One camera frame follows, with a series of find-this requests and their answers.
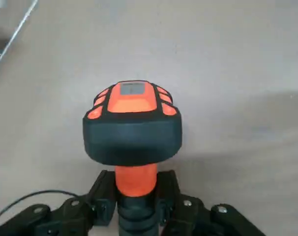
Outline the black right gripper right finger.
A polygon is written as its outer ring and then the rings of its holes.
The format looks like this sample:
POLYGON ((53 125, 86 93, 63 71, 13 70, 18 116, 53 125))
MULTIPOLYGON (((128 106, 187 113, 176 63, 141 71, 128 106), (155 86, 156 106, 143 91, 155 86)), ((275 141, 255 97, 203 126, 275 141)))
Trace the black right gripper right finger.
POLYGON ((157 174, 156 213, 162 236, 265 236, 233 206, 182 194, 173 170, 157 174))

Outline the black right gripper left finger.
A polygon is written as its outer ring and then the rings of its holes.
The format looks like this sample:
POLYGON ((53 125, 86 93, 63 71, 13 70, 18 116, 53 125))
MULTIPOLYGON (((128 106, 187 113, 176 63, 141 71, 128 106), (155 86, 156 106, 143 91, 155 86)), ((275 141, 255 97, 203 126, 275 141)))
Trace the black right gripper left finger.
POLYGON ((110 224, 116 202, 115 174, 102 170, 87 194, 72 194, 55 210, 31 205, 0 225, 0 236, 86 236, 110 224))

